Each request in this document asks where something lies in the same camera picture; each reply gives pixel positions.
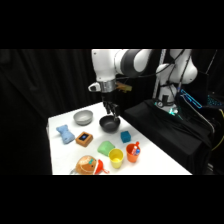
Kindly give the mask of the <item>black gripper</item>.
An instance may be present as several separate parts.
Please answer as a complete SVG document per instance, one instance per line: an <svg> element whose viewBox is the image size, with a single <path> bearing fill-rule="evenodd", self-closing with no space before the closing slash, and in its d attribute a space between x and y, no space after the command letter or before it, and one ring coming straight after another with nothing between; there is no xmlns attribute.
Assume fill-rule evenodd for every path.
<svg viewBox="0 0 224 224"><path fill-rule="evenodd" d="M106 114L110 115L111 110L113 110L113 116L114 116L114 121L118 121L118 116L119 116L119 106L116 103L116 92L107 92L107 93L102 93L102 102L106 110Z"/></svg>

